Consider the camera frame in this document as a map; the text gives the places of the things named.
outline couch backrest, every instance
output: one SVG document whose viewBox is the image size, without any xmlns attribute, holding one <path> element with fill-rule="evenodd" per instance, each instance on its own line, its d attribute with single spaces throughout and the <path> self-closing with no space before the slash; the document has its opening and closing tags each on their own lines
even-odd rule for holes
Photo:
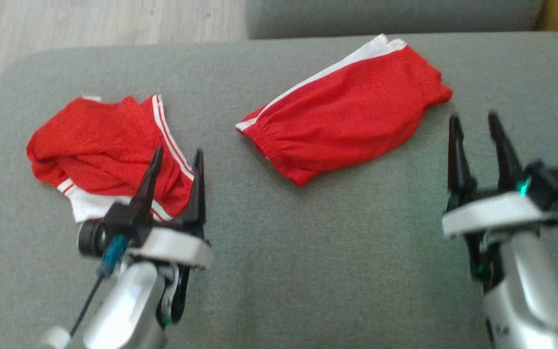
<svg viewBox="0 0 558 349">
<path fill-rule="evenodd" d="M 533 29 L 543 0 L 248 0 L 250 38 Z"/>
</svg>

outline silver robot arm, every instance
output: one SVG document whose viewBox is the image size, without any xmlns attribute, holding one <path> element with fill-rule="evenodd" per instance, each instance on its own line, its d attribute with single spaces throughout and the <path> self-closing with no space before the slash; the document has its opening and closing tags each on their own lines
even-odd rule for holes
<svg viewBox="0 0 558 349">
<path fill-rule="evenodd" d="M 172 305 L 179 302 L 183 291 L 180 270 L 183 266 L 209 268 L 212 261 L 206 241 L 168 228 L 153 228 L 141 248 L 131 248 L 124 256 L 115 287 L 83 335 L 85 347 L 162 349 L 167 343 L 165 327 L 177 316 Z"/>
<path fill-rule="evenodd" d="M 558 273 L 540 241 L 543 224 L 558 224 L 558 168 L 541 162 L 524 172 L 490 114 L 499 184 L 477 190 L 462 146 L 458 117 L 449 123 L 448 238 L 463 237 L 471 274 L 483 285 L 485 327 L 495 349 L 558 349 Z"/>
<path fill-rule="evenodd" d="M 49 330 L 40 349 L 64 349 L 75 335 L 102 280 L 120 265 L 118 281 L 83 334 L 87 349 L 162 349 L 165 328 L 179 322 L 186 302 L 191 269 L 211 267 L 213 254 L 204 239 L 206 222 L 203 153 L 193 161 L 193 188 L 184 212 L 170 222 L 153 221 L 151 204 L 161 169 L 157 149 L 130 203 L 114 203 L 102 219 L 82 224 L 81 254 L 101 258 L 95 283 L 80 315 L 68 332 Z"/>
</svg>

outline white stripe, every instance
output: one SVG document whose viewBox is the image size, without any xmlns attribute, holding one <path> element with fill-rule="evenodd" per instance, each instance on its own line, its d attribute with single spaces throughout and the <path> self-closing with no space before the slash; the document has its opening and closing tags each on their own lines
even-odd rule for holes
<svg viewBox="0 0 558 349">
<path fill-rule="evenodd" d="M 165 119 L 165 109 L 163 108 L 163 104 L 162 104 L 162 98 L 161 95 L 157 95 L 156 98 L 158 99 L 159 102 L 159 110 L 161 111 L 159 113 L 159 115 L 161 116 L 161 120 L 162 120 L 162 124 L 165 126 L 165 133 L 166 135 L 169 137 L 169 144 L 172 144 L 173 146 L 175 146 L 175 152 L 180 156 L 180 159 L 184 162 L 184 165 L 186 166 L 186 168 L 188 168 L 189 171 L 193 171 L 193 168 L 191 168 L 191 166 L 186 163 L 186 157 L 184 157 L 184 154 L 182 153 L 182 151 L 180 150 L 180 148 L 178 147 L 178 143 L 175 142 L 175 139 L 173 139 L 173 137 L 171 137 L 171 132 L 169 132 L 169 126 L 167 125 L 167 120 Z"/>
<path fill-rule="evenodd" d="M 176 151 L 172 148 L 171 144 L 169 143 L 168 137 L 171 137 L 169 135 L 169 130 L 164 130 L 162 128 L 161 115 L 159 113 L 159 103 L 158 103 L 157 100 L 158 100 L 158 96 L 153 95 L 152 96 L 152 108 L 153 108 L 153 111 L 155 113 L 155 123 L 158 126 L 159 130 L 161 131 L 161 133 L 163 135 L 163 138 L 165 139 L 165 143 L 167 144 L 167 148 L 169 150 L 169 153 L 171 153 L 171 156 L 173 157 L 173 159 L 175 159 L 175 161 L 180 166 L 180 170 L 182 170 L 182 173 L 184 173 L 184 175 L 186 177 L 188 177 L 188 179 L 193 180 L 193 173 L 190 172 L 190 170 L 188 169 L 187 166 L 185 166 L 185 164 L 182 163 L 182 160 L 180 159 L 180 157 L 178 157 L 178 154 L 176 153 Z"/>
<path fill-rule="evenodd" d="M 75 190 L 69 190 L 66 196 L 68 196 L 73 206 L 73 215 L 75 216 L 76 222 L 84 222 L 92 218 L 102 218 L 116 201 L 128 204 L 131 199 L 130 196 L 125 195 L 110 196 L 91 194 L 76 185 L 73 186 L 73 188 L 75 188 Z M 171 221 L 173 219 L 157 201 L 152 201 L 152 208 L 156 212 L 153 216 L 160 218 L 162 221 Z"/>
<path fill-rule="evenodd" d="M 60 185 L 57 186 L 57 190 L 59 190 L 60 192 L 64 192 L 64 190 L 66 190 L 71 185 L 73 185 L 73 181 L 69 178 L 60 183 Z"/>
<path fill-rule="evenodd" d="M 244 131 L 249 126 L 254 125 L 255 122 L 257 122 L 257 118 L 260 117 L 260 115 L 262 115 L 262 113 L 264 113 L 264 111 L 266 109 L 268 109 L 268 107 L 272 106 L 273 104 L 275 104 L 276 102 L 281 100 L 281 98 L 286 97 L 286 95 L 289 95 L 294 90 L 296 90 L 298 88 L 301 88 L 304 85 L 306 85 L 306 84 L 308 84 L 312 81 L 316 81 L 318 79 L 326 77 L 330 73 L 333 73 L 334 71 L 337 71 L 337 70 L 339 70 L 339 69 L 341 69 L 345 66 L 348 66 L 350 64 L 353 64 L 355 62 L 359 62 L 359 61 L 362 61 L 362 60 L 367 60 L 367 59 L 375 58 L 375 57 L 381 57 L 381 56 L 384 56 L 384 55 L 388 55 L 389 53 L 399 51 L 400 49 L 403 49 L 404 47 L 406 47 L 406 45 L 407 45 L 406 42 L 403 41 L 402 39 L 397 38 L 397 39 L 392 40 L 391 42 L 389 42 L 389 40 L 387 40 L 387 37 L 385 36 L 385 34 L 380 34 L 379 36 L 375 37 L 372 41 L 370 41 L 367 44 L 361 46 L 359 49 L 357 49 L 353 53 L 350 53 L 350 55 L 345 57 L 343 60 L 333 64 L 332 66 L 324 69 L 323 71 L 320 71 L 319 73 L 317 73 L 316 75 L 313 75 L 312 77 L 308 78 L 307 80 L 299 82 L 298 84 L 293 86 L 291 89 L 288 89 L 288 91 L 285 91 L 284 93 L 279 95 L 279 97 L 273 99 L 270 103 L 268 103 L 265 106 L 265 108 L 262 109 L 262 111 L 256 117 L 254 117 L 253 119 L 249 119 L 247 121 L 239 122 L 238 124 L 236 124 L 236 128 L 240 131 Z"/>
<path fill-rule="evenodd" d="M 173 217 L 169 216 L 169 214 L 164 210 L 164 208 L 161 207 L 159 203 L 157 203 L 157 201 L 152 201 L 152 208 L 157 214 L 161 216 L 162 220 L 171 221 L 173 219 Z"/>
<path fill-rule="evenodd" d="M 87 99 L 89 101 L 94 101 L 94 102 L 100 102 L 100 96 L 99 95 L 84 95 L 83 99 Z"/>
</svg>

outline fabric surface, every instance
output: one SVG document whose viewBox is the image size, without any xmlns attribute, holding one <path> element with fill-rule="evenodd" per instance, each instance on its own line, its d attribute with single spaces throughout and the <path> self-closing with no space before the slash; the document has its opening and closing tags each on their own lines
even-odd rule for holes
<svg viewBox="0 0 558 349">
<path fill-rule="evenodd" d="M 68 197 L 75 221 L 83 222 L 130 201 L 159 146 L 165 152 L 152 213 L 170 221 L 188 203 L 193 172 L 169 132 L 160 95 L 142 103 L 76 98 L 36 130 L 27 157 L 36 178 Z"/>
<path fill-rule="evenodd" d="M 379 35 L 251 112 L 236 129 L 303 186 L 319 173 L 402 145 L 426 108 L 450 98 L 440 71 L 405 41 Z"/>
<path fill-rule="evenodd" d="M 533 29 L 543 0 L 247 0 L 249 38 Z"/>
<path fill-rule="evenodd" d="M 440 69 L 451 102 L 431 108 L 403 146 L 303 188 L 234 120 L 372 37 L 65 49 L 11 66 L 0 78 L 0 349 L 69 328 L 94 282 L 99 261 L 79 256 L 68 200 L 40 185 L 25 157 L 35 130 L 82 93 L 105 102 L 160 93 L 183 154 L 204 150 L 216 262 L 192 274 L 168 348 L 488 349 L 465 244 L 441 230 L 448 117 L 460 114 L 482 186 L 497 179 L 490 108 L 524 164 L 557 164 L 558 33 L 402 38 Z M 558 269 L 558 229 L 542 236 Z"/>
</svg>

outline black cable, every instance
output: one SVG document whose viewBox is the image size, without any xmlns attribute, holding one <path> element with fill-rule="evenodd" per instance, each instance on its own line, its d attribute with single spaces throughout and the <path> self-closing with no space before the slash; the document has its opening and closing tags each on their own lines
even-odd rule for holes
<svg viewBox="0 0 558 349">
<path fill-rule="evenodd" d="M 92 298 L 93 298 L 94 294 L 96 293 L 96 291 L 98 290 L 98 286 L 100 286 L 100 283 L 102 282 L 102 280 L 103 280 L 103 277 L 99 276 L 96 279 L 96 283 L 93 284 L 92 290 L 89 292 L 89 295 L 87 296 L 86 303 L 83 305 L 83 308 L 81 309 L 81 312 L 79 313 L 79 317 L 77 318 L 77 321 L 75 322 L 75 325 L 73 326 L 73 329 L 71 329 L 71 331 L 70 331 L 70 338 L 75 336 L 75 332 L 77 332 L 77 329 L 79 329 L 79 325 L 81 324 L 81 321 L 83 321 L 83 317 L 85 316 L 85 313 L 87 312 L 87 308 L 89 308 L 89 304 L 92 302 Z"/>
</svg>

